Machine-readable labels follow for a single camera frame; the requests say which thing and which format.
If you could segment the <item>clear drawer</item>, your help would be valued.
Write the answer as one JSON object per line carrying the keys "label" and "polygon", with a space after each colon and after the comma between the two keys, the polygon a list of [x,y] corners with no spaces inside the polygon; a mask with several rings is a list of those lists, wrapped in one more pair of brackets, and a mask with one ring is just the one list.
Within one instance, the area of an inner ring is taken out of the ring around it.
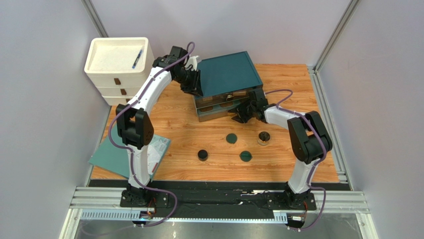
{"label": "clear drawer", "polygon": [[232,115],[229,111],[241,104],[240,101],[221,103],[197,109],[199,122],[213,120],[227,115]]}
{"label": "clear drawer", "polygon": [[254,88],[247,88],[208,97],[193,97],[194,105],[196,108],[203,108],[226,102],[232,102],[235,100],[243,100],[248,98],[248,92],[252,91],[253,89]]}

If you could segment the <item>gold round jar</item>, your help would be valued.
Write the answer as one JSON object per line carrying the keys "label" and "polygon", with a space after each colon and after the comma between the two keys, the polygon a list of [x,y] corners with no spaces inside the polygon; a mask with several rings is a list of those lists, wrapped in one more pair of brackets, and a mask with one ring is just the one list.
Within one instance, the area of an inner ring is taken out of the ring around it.
{"label": "gold round jar", "polygon": [[269,144],[270,139],[271,139],[270,133],[268,133],[266,131],[262,131],[258,134],[257,142],[258,142],[258,144],[265,146],[265,145]]}

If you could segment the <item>teal drawer organizer box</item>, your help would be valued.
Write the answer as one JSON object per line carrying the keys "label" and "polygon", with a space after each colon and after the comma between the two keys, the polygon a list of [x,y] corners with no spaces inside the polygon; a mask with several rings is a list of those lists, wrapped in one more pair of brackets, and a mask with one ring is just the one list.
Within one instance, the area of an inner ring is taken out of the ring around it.
{"label": "teal drawer organizer box", "polygon": [[201,70],[202,97],[263,87],[247,51],[202,60],[198,70]]}

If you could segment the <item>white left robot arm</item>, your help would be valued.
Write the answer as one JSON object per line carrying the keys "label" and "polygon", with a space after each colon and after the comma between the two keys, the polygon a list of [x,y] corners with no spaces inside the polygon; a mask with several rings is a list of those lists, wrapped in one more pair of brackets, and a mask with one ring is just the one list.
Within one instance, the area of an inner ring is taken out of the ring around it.
{"label": "white left robot arm", "polygon": [[120,148],[127,151],[129,162],[130,177],[122,194],[126,200],[133,197],[146,202],[153,191],[147,186],[150,182],[148,145],[154,135],[150,113],[164,89],[176,81],[182,92],[199,97],[204,95],[198,60],[190,56],[194,48],[194,42],[186,48],[173,46],[168,55],[154,60],[150,75],[136,95],[126,105],[116,107],[112,123],[116,125],[123,143]]}

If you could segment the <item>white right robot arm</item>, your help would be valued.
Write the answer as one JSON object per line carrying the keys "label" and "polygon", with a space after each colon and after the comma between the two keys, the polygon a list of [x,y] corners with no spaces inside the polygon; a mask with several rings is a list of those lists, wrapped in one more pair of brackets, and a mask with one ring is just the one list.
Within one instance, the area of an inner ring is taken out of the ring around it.
{"label": "white right robot arm", "polygon": [[320,114],[316,111],[300,113],[285,109],[279,103],[271,104],[259,88],[247,94],[247,100],[231,109],[235,114],[232,119],[247,123],[255,118],[288,130],[296,163],[284,193],[291,202],[304,199],[312,189],[311,181],[318,165],[332,150],[332,140]]}

